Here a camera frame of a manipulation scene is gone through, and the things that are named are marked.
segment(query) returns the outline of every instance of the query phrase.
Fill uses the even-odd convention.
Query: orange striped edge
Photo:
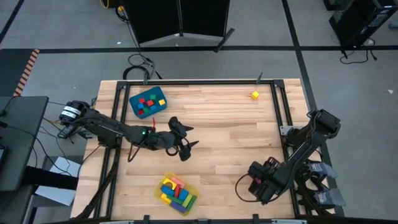
[[[15,89],[14,96],[20,96],[22,94],[22,92],[24,91],[24,88],[25,88],[25,85],[29,78],[30,72],[32,71],[32,68],[36,62],[36,59],[39,56],[39,52],[40,52],[39,49],[35,49],[30,54],[30,58],[27,61],[24,72],[21,75],[21,79],[19,80],[18,86]]]

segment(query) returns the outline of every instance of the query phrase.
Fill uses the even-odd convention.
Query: concrete floor
[[[0,28],[16,0],[0,2]],[[334,46],[328,24],[331,12],[321,0],[288,0],[301,46]],[[398,45],[398,30],[383,25],[374,35],[378,45]],[[227,45],[292,46],[280,0],[231,0],[228,25],[236,29]],[[200,39],[172,39],[150,47],[204,45]],[[0,48],[133,47],[128,29],[112,10],[89,0],[25,0]],[[395,186],[398,170],[396,50],[375,51],[378,61],[342,65],[339,51],[303,52],[319,108],[341,119],[338,137],[328,142],[347,217],[398,219]],[[23,95],[46,95],[51,101],[90,101],[100,80],[121,79],[129,53],[40,54]],[[294,51],[151,52],[164,78],[301,78]],[[362,60],[356,52],[350,60]],[[140,78],[139,72],[131,78]],[[49,105],[45,117],[56,119],[60,106]],[[48,124],[49,131],[55,132]],[[39,135],[51,156],[62,155],[55,141]],[[68,156],[82,156],[85,142],[61,141]],[[44,155],[39,153],[39,162]],[[39,209],[35,223],[66,220],[70,208]]]

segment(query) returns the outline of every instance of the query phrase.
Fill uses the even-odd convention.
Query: black desk
[[[0,110],[9,99],[10,97],[0,97]],[[14,98],[7,107],[7,115],[1,117],[0,121],[36,136],[48,100],[46,96]],[[11,128],[6,128],[4,136],[0,139],[1,144],[9,147],[0,169],[0,223],[23,222],[35,187],[20,185],[34,142],[32,136]]]

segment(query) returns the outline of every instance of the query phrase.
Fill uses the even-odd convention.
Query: white paper
[[[79,170],[80,164],[77,164],[76,162],[72,162],[70,160],[66,160],[63,157],[58,157],[54,163],[55,165],[57,165],[57,167],[63,170],[67,170],[69,166],[68,173],[70,173],[74,177],[77,177],[77,172]],[[63,171],[59,170],[54,165],[51,167],[50,172],[58,174],[63,173]],[[69,206],[72,204],[73,199],[75,198],[76,191],[67,190],[67,189],[58,189],[55,187],[40,186],[37,188],[36,194]]]

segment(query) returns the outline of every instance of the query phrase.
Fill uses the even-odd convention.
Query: green block
[[[180,205],[183,203],[183,201],[181,201],[180,199],[173,197],[173,196],[167,196],[170,200],[172,200],[175,203],[179,203]]]
[[[193,196],[193,197],[192,197],[191,201],[189,202],[189,204],[188,204],[188,206],[187,206],[187,211],[189,211],[189,210],[192,208],[193,203],[195,203],[195,200],[196,200],[196,199],[197,199],[196,196]]]
[[[184,203],[182,203],[182,206],[186,208],[188,206],[189,202],[191,201],[191,199],[192,199],[192,195],[188,194]]]

